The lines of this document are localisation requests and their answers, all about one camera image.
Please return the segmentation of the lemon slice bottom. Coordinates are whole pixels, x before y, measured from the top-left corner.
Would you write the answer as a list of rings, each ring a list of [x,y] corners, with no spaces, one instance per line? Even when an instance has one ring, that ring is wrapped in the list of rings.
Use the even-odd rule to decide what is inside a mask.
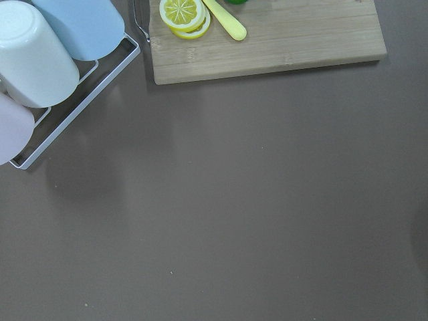
[[[177,29],[171,28],[172,34],[181,38],[181,39],[197,39],[205,35],[211,24],[211,16],[209,10],[205,8],[205,16],[202,24],[200,24],[196,29],[191,31],[179,31]]]

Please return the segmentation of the white cup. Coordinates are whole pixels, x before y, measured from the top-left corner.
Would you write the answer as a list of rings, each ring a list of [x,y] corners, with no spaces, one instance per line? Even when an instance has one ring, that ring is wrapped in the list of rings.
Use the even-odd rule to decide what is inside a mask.
[[[1,81],[7,93],[30,108],[68,99],[80,73],[67,50],[32,5],[1,2]]]

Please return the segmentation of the green lime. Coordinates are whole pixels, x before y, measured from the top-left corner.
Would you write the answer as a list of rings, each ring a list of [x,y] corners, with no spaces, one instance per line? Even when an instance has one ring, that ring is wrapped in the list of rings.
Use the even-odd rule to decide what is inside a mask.
[[[241,5],[248,2],[248,0],[225,0],[225,1],[233,5]]]

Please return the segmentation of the lemon slice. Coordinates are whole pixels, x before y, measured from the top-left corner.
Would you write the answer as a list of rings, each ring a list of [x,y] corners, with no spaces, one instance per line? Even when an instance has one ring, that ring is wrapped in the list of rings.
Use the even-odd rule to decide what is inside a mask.
[[[162,21],[177,31],[192,31],[198,28],[205,18],[202,1],[162,0],[158,8]]]
[[[172,34],[181,38],[181,39],[197,39],[205,35],[211,24],[211,16],[209,10],[205,8],[205,16],[202,24],[200,24],[196,29],[191,31],[179,31],[177,29],[171,28]]]

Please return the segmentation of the bamboo cutting board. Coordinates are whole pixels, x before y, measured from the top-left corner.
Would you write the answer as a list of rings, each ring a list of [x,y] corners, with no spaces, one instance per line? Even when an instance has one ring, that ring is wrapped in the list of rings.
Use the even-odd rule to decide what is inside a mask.
[[[246,28],[236,41],[212,19],[205,35],[173,35],[151,1],[150,49],[158,85],[379,61],[387,54],[373,1],[248,1],[226,5]]]

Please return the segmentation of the pink cup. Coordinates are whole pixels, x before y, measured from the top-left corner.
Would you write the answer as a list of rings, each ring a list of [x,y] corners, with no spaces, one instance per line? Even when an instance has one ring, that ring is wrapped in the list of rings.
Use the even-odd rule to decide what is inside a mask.
[[[25,148],[34,126],[31,111],[1,93],[1,165],[12,160]]]

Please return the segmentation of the lemon slice top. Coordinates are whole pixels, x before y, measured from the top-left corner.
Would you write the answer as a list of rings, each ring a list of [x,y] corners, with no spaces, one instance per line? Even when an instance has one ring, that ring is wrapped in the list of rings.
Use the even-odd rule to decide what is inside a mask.
[[[205,18],[202,1],[162,0],[158,8],[162,21],[177,31],[192,31],[198,28]]]

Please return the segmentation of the yellow plastic knife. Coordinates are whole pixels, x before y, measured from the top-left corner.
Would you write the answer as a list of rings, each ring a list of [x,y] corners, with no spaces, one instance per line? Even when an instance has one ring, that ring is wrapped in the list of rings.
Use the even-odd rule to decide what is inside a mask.
[[[224,30],[235,41],[243,41],[247,36],[246,28],[215,0],[203,0]]]

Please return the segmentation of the light blue cup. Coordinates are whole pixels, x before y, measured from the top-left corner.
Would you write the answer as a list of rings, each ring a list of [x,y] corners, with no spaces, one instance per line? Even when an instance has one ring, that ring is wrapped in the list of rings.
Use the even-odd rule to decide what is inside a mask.
[[[33,1],[32,4],[75,60],[103,58],[124,37],[124,20],[111,1]]]

